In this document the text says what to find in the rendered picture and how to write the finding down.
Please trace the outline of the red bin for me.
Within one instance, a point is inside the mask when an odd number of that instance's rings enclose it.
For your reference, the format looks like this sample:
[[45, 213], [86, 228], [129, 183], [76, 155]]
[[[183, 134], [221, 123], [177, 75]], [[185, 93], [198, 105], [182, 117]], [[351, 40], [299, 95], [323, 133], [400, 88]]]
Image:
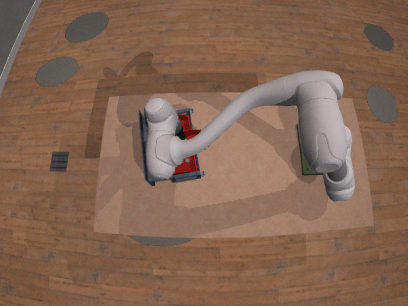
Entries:
[[[186, 158], [185, 158], [186, 159]], [[194, 171], [198, 171], [197, 170], [197, 164], [196, 164], [196, 158], [195, 155], [188, 157], [188, 159], [190, 160], [189, 163], [185, 162], [185, 159], [183, 160], [183, 163], [178, 165], [175, 168], [175, 172], [173, 175], [176, 174], [182, 174], [182, 173], [188, 173], [188, 172], [194, 172]]]
[[183, 131], [190, 130], [191, 126], [190, 126], [189, 116], [178, 114], [178, 117], [181, 121], [181, 125], [183, 126]]
[[190, 129], [190, 130], [186, 130], [186, 131], [184, 131], [184, 133], [185, 133], [185, 135], [184, 136], [187, 136], [187, 140], [188, 139], [191, 139], [191, 138], [193, 138], [193, 137], [195, 137], [198, 133], [200, 133], [202, 130], [192, 130], [192, 129]]

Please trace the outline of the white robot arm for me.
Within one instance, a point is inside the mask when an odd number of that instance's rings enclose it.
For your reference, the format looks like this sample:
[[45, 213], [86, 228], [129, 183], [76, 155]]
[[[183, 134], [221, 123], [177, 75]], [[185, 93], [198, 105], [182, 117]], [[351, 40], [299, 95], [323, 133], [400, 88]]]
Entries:
[[206, 149], [253, 108], [297, 106], [306, 161], [313, 170], [323, 173], [326, 193], [332, 201], [349, 200], [355, 190], [355, 178], [351, 166], [352, 133], [344, 125], [337, 102], [343, 91], [342, 80], [334, 72], [312, 70], [283, 76], [238, 95], [188, 140], [176, 136], [182, 125], [174, 107], [163, 98], [153, 98], [145, 106], [148, 172], [153, 178], [171, 178], [185, 158]]

